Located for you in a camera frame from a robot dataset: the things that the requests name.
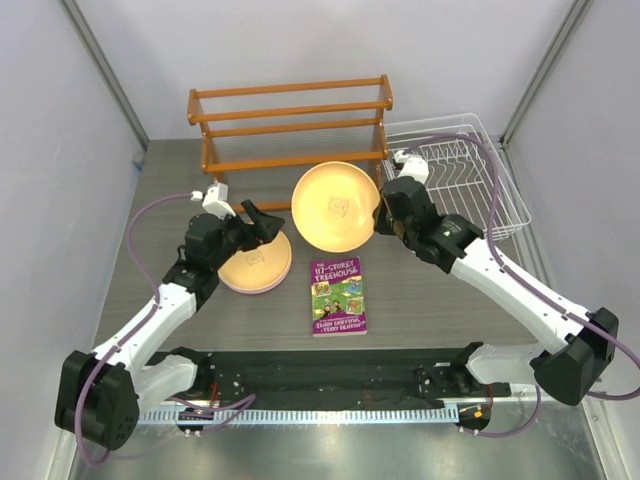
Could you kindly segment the yellow plate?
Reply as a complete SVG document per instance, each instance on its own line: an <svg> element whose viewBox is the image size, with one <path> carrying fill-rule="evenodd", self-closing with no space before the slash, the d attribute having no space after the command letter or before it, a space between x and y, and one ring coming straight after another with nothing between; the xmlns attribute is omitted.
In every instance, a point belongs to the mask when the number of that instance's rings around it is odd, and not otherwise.
<svg viewBox="0 0 640 480"><path fill-rule="evenodd" d="M292 248L288 237L279 232L276 238L255 250L238 252L218 271L220 274L232 270L276 271L290 269L292 264Z"/></svg>
<svg viewBox="0 0 640 480"><path fill-rule="evenodd" d="M374 234L379 190L361 168L345 162L312 167L297 182L291 214L300 235L329 253L353 251Z"/></svg>

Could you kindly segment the purple plate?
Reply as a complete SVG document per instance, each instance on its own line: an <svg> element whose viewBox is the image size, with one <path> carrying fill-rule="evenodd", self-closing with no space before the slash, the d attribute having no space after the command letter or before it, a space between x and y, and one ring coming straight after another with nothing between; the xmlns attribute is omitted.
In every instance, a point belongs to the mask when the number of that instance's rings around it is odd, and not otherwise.
<svg viewBox="0 0 640 480"><path fill-rule="evenodd" d="M220 280L230 289L243 294L260 294L278 286L288 275L288 270L276 272L232 270L220 274Z"/></svg>

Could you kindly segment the white wire dish rack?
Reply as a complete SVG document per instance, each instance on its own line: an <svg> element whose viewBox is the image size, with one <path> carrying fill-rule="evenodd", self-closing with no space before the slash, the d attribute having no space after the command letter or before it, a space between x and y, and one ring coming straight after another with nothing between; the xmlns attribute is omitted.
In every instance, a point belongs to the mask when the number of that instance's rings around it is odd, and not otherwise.
<svg viewBox="0 0 640 480"><path fill-rule="evenodd" d="M498 186L494 240L508 239L530 223L528 208L477 115L388 123L385 133L390 155L412 148L426 161L426 190L439 212L460 214L485 229Z"/></svg>

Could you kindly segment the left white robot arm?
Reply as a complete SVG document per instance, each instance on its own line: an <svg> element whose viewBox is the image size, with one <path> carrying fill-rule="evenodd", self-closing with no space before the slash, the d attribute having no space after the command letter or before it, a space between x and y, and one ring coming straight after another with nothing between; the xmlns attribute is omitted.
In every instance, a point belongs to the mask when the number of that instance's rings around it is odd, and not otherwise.
<svg viewBox="0 0 640 480"><path fill-rule="evenodd" d="M239 252L273 242L285 224L249 200L242 207L244 217L222 201L204 202L148 303L108 341L64 360L54 423L74 435L82 454L87 443L106 452L121 448L141 414L178 393L200 399L211 391L213 375L203 354L178 348L154 366L147 363L209 300L221 267Z"/></svg>

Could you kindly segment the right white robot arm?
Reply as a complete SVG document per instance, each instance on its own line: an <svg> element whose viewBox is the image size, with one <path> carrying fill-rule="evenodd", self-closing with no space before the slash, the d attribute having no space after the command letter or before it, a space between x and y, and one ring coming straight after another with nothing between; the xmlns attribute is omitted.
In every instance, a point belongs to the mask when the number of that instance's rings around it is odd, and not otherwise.
<svg viewBox="0 0 640 480"><path fill-rule="evenodd" d="M395 235L417 258L466 282L515 318L536 339L524 347L479 343L451 371L457 391L486 384L538 385L570 406L581 402L611 363L619 321L562 298L488 242L457 214L441 215L424 186L402 176L380 191L374 229Z"/></svg>

